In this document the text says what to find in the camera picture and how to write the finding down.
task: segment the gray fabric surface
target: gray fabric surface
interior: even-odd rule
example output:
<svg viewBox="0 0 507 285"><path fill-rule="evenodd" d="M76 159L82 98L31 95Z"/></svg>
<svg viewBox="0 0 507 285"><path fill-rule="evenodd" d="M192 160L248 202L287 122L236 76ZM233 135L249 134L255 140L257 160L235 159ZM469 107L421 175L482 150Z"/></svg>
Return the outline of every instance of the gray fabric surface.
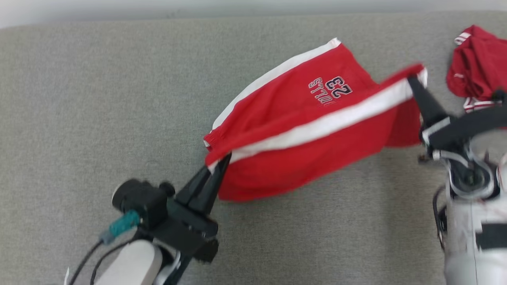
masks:
<svg viewBox="0 0 507 285"><path fill-rule="evenodd" d="M507 14L452 12L62 23L0 30L0 277L63 283L119 214L130 177L180 188L202 137L250 82L338 37L380 82L423 62L445 84L471 24L507 38ZM296 191L218 202L220 251L182 284L443 284L431 198L441 167L420 147L385 150ZM94 255L79 284L88 282Z"/></svg>

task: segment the white wall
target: white wall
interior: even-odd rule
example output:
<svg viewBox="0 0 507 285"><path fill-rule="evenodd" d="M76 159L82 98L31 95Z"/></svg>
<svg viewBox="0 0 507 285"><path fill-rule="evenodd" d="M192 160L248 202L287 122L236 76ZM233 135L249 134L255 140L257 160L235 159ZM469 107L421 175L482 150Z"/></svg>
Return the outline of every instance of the white wall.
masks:
<svg viewBox="0 0 507 285"><path fill-rule="evenodd" d="M0 0L0 28L54 20L507 10L507 0Z"/></svg>

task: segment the red shorts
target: red shorts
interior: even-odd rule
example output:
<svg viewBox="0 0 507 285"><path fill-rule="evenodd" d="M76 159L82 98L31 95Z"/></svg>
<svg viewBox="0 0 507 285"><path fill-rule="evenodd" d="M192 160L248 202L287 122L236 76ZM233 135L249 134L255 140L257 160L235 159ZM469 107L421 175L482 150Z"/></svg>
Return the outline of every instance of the red shorts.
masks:
<svg viewBox="0 0 507 285"><path fill-rule="evenodd" d="M290 191L384 146L419 143L419 110L407 76L376 84L333 39L247 86L204 137L206 165L232 152L220 199L246 201Z"/></svg>
<svg viewBox="0 0 507 285"><path fill-rule="evenodd" d="M483 108L491 103L493 92L507 90L507 40L472 25L454 42L458 47L447 73L447 86L456 96L475 99L469 104Z"/></svg>

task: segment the white stripe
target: white stripe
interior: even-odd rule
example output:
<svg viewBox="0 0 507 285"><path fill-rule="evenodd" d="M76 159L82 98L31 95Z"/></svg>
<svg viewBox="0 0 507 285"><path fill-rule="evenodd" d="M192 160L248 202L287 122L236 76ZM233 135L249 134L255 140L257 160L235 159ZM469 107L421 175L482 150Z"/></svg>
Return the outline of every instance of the white stripe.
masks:
<svg viewBox="0 0 507 285"><path fill-rule="evenodd" d="M454 39L454 43L457 45L461 45L470 36L471 36L471 34L469 34L467 32L462 32L457 38Z"/></svg>
<svg viewBox="0 0 507 285"><path fill-rule="evenodd" d="M465 109L465 112L471 113L472 111L493 107L498 104L501 104L501 101L479 101L473 97L468 97L465 100L463 108Z"/></svg>
<svg viewBox="0 0 507 285"><path fill-rule="evenodd" d="M441 130L445 126L449 125L451 123L451 118L447 117L438 123L432 125L431 127L425 129L421 133L422 140L426 143L426 145L429 146L429 136L435 133L436 131Z"/></svg>
<svg viewBox="0 0 507 285"><path fill-rule="evenodd" d="M427 70L422 70L418 78L426 87ZM412 88L408 80L406 78L402 79L356 105L329 113L315 121L297 126L279 135L235 149L232 151L230 163L254 156L260 152L287 149L328 136L358 122L379 115L409 100L412 96ZM210 170L214 169L217 163L212 163L208 168Z"/></svg>
<svg viewBox="0 0 507 285"><path fill-rule="evenodd" d="M279 66L275 67L274 69L268 71L266 74L257 78L255 81L250 83L250 85L248 85L236 98L234 98L234 100L232 100L232 102L222 111L222 113L218 116L218 118L213 123L213 130L218 128L220 125L222 125L222 123L225 121L225 119L230 115L230 113L234 109L234 106L239 101L245 99L250 94L254 93L257 89L263 87L268 82L270 82L273 79L277 78L278 76L284 74L285 72L289 71L290 69L300 65L303 62L313 59L325 52L328 52L328 51L338 47L340 44L341 44L341 42L337 38L334 38L323 46L320 46L320 47L313 49L311 51L307 51L305 53L291 57L290 59L288 59L284 63L280 64Z"/></svg>

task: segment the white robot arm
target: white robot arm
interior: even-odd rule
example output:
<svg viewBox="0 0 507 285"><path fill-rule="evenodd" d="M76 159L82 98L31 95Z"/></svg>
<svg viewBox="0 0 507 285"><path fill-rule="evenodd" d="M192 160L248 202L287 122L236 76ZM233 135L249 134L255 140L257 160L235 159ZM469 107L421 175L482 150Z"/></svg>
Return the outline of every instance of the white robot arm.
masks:
<svg viewBox="0 0 507 285"><path fill-rule="evenodd" d="M477 134L507 126L507 106L454 118L417 80L409 80L423 117L427 156L449 176L433 199L437 234L445 252L447 285L507 284L507 154L499 166L470 147ZM503 102L505 93L498 92ZM445 191L446 205L437 200Z"/></svg>

